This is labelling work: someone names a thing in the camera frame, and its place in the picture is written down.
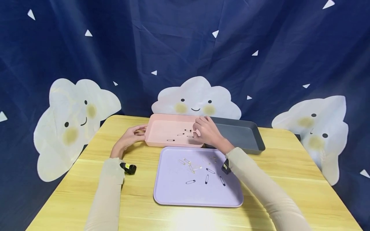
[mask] table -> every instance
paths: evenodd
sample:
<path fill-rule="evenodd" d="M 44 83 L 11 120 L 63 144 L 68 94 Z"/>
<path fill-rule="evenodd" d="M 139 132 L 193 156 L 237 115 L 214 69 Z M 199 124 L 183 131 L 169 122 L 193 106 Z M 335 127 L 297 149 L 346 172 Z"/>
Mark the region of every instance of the table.
<path fill-rule="evenodd" d="M 127 128 L 148 120 L 109 117 L 27 230 L 83 230 L 104 160 Z M 313 230 L 361 230 L 293 133 L 259 130 L 266 150 L 251 157 L 292 197 Z M 124 181 L 119 230 L 275 230 L 264 208 L 244 184 L 244 203 L 239 208 L 158 205 L 153 188 L 161 149 L 143 142 L 127 150 L 124 159 L 137 165 L 137 171 L 126 175 Z"/>

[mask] person's left hand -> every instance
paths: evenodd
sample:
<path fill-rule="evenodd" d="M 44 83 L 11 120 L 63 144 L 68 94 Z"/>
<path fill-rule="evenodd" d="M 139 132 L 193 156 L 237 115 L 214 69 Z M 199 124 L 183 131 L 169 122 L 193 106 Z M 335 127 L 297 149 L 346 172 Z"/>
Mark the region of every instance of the person's left hand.
<path fill-rule="evenodd" d="M 110 158 L 123 158 L 123 152 L 136 142 L 145 140 L 147 124 L 138 125 L 127 129 L 125 134 L 113 146 Z"/>

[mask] gray tray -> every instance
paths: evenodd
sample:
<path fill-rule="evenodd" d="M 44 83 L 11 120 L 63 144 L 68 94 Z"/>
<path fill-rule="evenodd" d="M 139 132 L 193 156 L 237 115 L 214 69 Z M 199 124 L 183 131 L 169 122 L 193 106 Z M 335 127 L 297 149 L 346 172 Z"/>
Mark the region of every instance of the gray tray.
<path fill-rule="evenodd" d="M 261 134 L 255 123 L 245 120 L 211 117 L 221 135 L 235 147 L 241 148 L 247 154 L 260 154 L 266 149 Z"/>

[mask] long sleeve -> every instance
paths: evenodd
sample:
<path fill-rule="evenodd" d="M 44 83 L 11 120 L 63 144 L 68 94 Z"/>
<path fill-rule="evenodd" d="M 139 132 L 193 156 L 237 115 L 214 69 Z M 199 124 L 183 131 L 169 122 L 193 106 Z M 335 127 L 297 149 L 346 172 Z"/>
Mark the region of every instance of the long sleeve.
<path fill-rule="evenodd" d="M 119 158 L 109 158 L 103 164 L 85 231 L 117 231 L 120 215 L 121 186 L 125 171 Z"/>
<path fill-rule="evenodd" d="M 261 202 L 277 231 L 311 230 L 294 201 L 242 149 L 236 147 L 226 156 L 231 171 Z"/>

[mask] smiling mouth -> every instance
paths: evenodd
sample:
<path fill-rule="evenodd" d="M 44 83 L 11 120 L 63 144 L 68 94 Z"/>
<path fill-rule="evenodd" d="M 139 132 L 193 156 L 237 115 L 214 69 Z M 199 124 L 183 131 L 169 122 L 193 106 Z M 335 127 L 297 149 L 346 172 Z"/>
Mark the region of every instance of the smiling mouth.
<path fill-rule="evenodd" d="M 85 123 L 81 124 L 81 126 L 84 126 L 86 123 L 87 123 L 87 117 L 86 117 L 86 121 L 85 121 Z"/>

